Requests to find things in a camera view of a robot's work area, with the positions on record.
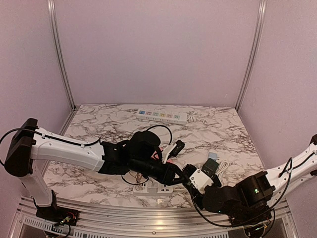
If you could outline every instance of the wire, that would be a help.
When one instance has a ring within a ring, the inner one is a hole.
[[[15,132],[15,131],[19,131],[19,130],[28,131],[28,132],[35,133],[35,134],[38,134],[38,135],[42,135],[41,133],[39,133],[37,131],[34,131],[34,130],[30,130],[30,129],[26,129],[26,128],[15,128],[15,129],[12,129],[12,130],[8,131],[7,133],[5,133],[3,135],[3,137],[1,137],[0,144],[10,133]]]
[[[299,168],[299,167],[302,166],[304,163],[306,163],[307,160],[310,159],[310,157],[313,156],[314,154],[315,154],[314,152],[311,153],[303,162],[301,162],[299,165],[295,166],[295,167],[293,168],[293,170]],[[280,178],[285,172],[287,172],[286,168],[287,168],[287,166],[288,166],[288,163],[289,163],[289,162],[287,162],[287,164],[285,165],[284,169],[283,169],[282,172],[279,174],[279,176],[278,176],[279,178]]]
[[[0,139],[0,144],[2,143],[2,141],[12,132],[15,132],[15,131],[28,131],[28,132],[31,132],[31,133],[34,133],[34,134],[37,134],[37,135],[40,135],[40,136],[43,136],[42,133],[38,132],[38,131],[35,131],[35,130],[31,130],[31,129],[26,129],[26,128],[15,128],[15,129],[12,129],[10,131],[8,131],[7,133],[5,133],[1,139]],[[61,138],[57,138],[57,137],[54,137],[54,136],[51,136],[51,135],[45,135],[46,138],[49,138],[49,139],[53,139],[53,140],[58,140],[58,141],[61,141],[61,142],[65,142],[65,143],[68,143],[68,144],[72,144],[72,145],[78,145],[78,146],[81,146],[82,144],[81,143],[77,143],[77,142],[73,142],[73,141],[68,141],[68,140],[64,140],[64,139],[61,139]],[[83,144],[85,147],[86,146],[92,146],[94,144],[97,144],[98,142],[100,142],[100,138],[92,143],[89,143],[89,144]]]
[[[274,222],[275,222],[275,209],[273,209],[273,222],[272,222],[272,225],[269,227],[269,229],[266,231],[266,233],[262,236],[262,238],[266,237],[266,235],[272,230]]]
[[[67,235],[65,235],[64,237],[58,237],[58,238],[67,238],[67,237],[69,237],[69,234],[70,234],[70,231],[71,231],[71,227],[70,227],[69,223],[67,223],[67,224],[68,224],[68,227],[69,227]]]
[[[133,178],[137,179],[137,177],[136,177],[135,175],[131,174],[131,170],[129,171],[129,174],[130,174]]]
[[[219,163],[219,167],[216,171],[216,175],[218,176],[220,182],[222,182],[222,176],[228,167],[229,167],[229,162],[226,160],[223,160]]]
[[[315,153],[311,153],[303,162],[301,162],[299,165],[295,166],[293,169],[297,169],[298,167],[302,166],[304,163],[306,163],[306,161],[313,156]]]
[[[171,130],[166,125],[153,125],[153,126],[149,127],[147,130],[150,130],[150,129],[155,128],[155,127],[164,127],[164,128],[166,128],[168,130],[169,135],[170,135],[170,139],[169,139],[169,144],[168,145],[170,145],[172,143],[172,140],[173,140],[173,135],[172,135]]]
[[[196,122],[197,116],[187,116],[187,122]],[[200,120],[203,122],[203,124],[207,125],[208,121],[206,119]]]
[[[73,220],[76,219],[76,216],[74,215],[74,213],[72,213],[72,212],[67,212],[66,214],[71,214],[71,215],[73,215]]]
[[[145,180],[144,182],[140,182],[140,183],[131,183],[131,182],[128,182],[127,180],[124,179],[123,175],[121,175],[121,178],[123,181],[125,181],[127,184],[129,185],[141,185],[141,184],[144,184],[146,183],[147,181],[149,181],[149,178],[147,178],[147,180]]]
[[[194,204],[194,207],[195,207],[196,211],[198,212],[198,214],[199,214],[205,221],[207,221],[208,223],[210,223],[210,224],[212,224],[212,225],[214,225],[214,226],[233,228],[233,227],[239,227],[239,226],[242,226],[242,225],[246,225],[246,224],[248,224],[249,222],[253,221],[255,218],[260,217],[260,216],[264,215],[265,213],[274,210],[274,207],[282,200],[282,198],[283,198],[284,194],[286,193],[286,190],[287,190],[287,188],[288,188],[288,186],[289,186],[289,184],[290,184],[290,181],[291,181],[292,170],[293,170],[293,158],[290,158],[287,163],[290,164],[290,170],[289,170],[288,181],[287,181],[287,184],[286,184],[286,186],[285,186],[285,189],[284,189],[284,191],[282,192],[282,194],[281,194],[281,196],[279,197],[279,199],[278,199],[269,209],[267,209],[265,212],[262,212],[262,213],[256,215],[255,217],[253,217],[253,218],[251,218],[251,219],[249,219],[249,220],[247,220],[247,221],[244,221],[244,222],[242,222],[242,223],[240,223],[240,224],[236,224],[236,225],[221,225],[221,224],[217,224],[217,223],[214,223],[214,222],[210,221],[208,218],[206,218],[206,217],[199,211],[199,209],[198,209],[198,207],[197,207],[197,205],[196,205],[196,203],[195,203],[195,201],[194,201],[193,195],[192,195],[192,186],[191,186],[189,193],[190,193],[192,202],[193,202],[193,204]]]
[[[52,237],[52,238],[67,238],[67,237],[69,237],[69,235],[70,235],[71,227],[70,227],[70,224],[69,224],[69,223],[66,223],[66,224],[68,224],[68,233],[67,233],[65,236],[63,236],[63,237],[61,237],[61,236],[54,236],[54,235],[48,235],[44,230],[43,230],[43,232],[44,232],[44,234],[46,235],[46,237]]]

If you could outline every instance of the lavender wall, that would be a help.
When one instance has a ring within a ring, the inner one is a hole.
[[[240,116],[267,168],[302,152],[317,133],[317,1],[269,0]],[[288,197],[300,238],[317,234],[317,180]]]
[[[57,0],[76,104],[233,107],[257,0]]]
[[[54,51],[47,1],[0,1],[0,135],[29,117],[58,132],[70,107]],[[4,161],[9,139],[1,144]],[[0,166],[0,237],[26,190]]]

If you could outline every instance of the white marble tabletop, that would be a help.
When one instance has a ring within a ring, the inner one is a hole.
[[[173,110],[197,117],[186,125],[168,124],[173,141],[181,139],[185,148],[173,160],[181,169],[186,164],[201,168],[209,151],[218,154],[219,161],[227,160],[229,168],[222,184],[234,186],[242,179],[263,170],[262,162],[233,108],[159,105],[82,105],[72,120],[65,136],[94,141],[98,137],[108,142],[129,139],[133,133],[159,124],[136,119],[139,108]],[[153,129],[167,145],[169,133],[165,128]],[[191,207],[187,190],[179,185],[169,197],[134,196],[133,186],[121,176],[109,176],[88,169],[51,162],[44,176],[45,182],[58,197],[76,201],[128,207],[184,208]]]

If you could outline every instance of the vertical metal bar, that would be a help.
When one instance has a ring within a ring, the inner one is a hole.
[[[59,69],[61,72],[61,76],[62,76],[63,84],[64,84],[64,87],[66,90],[66,95],[67,95],[69,105],[70,105],[72,110],[75,110],[76,105],[74,102],[73,95],[71,93],[71,89],[70,89],[70,85],[69,85],[69,81],[68,81],[68,76],[67,76],[66,68],[65,68],[65,64],[64,64],[64,59],[63,59],[63,55],[62,55],[62,51],[61,51],[61,46],[60,46],[54,0],[48,0],[48,7],[49,7],[51,27],[52,27],[52,32],[53,32],[53,39],[54,39],[54,45],[55,45],[55,50],[56,50],[56,54],[57,54]]]
[[[283,217],[283,225],[286,231],[287,238],[298,238],[297,230],[293,217],[291,215]]]
[[[260,0],[256,30],[255,30],[255,34],[254,34],[254,39],[253,39],[253,44],[252,44],[252,48],[251,48],[251,52],[250,52],[250,57],[249,57],[247,69],[246,69],[246,72],[245,72],[245,75],[244,75],[244,78],[242,81],[240,93],[239,93],[239,96],[238,96],[238,99],[237,99],[237,102],[235,105],[235,109],[237,111],[239,111],[239,109],[241,108],[244,96],[246,94],[246,91],[247,91],[247,88],[248,88],[248,85],[250,82],[250,78],[251,78],[252,69],[254,67],[256,55],[257,55],[257,52],[259,49],[263,25],[264,25],[266,3],[267,3],[267,0]]]
[[[10,232],[8,238],[21,237],[21,231],[24,222],[24,215],[16,212],[13,218],[13,222],[11,224]]]

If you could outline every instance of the white power strip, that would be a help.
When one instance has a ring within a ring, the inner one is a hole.
[[[156,181],[148,181],[133,187],[133,195],[135,196],[170,196],[172,193],[172,186],[166,186]]]
[[[173,111],[139,109],[136,117],[138,119],[155,120],[183,125],[187,123],[187,113],[176,113]]]

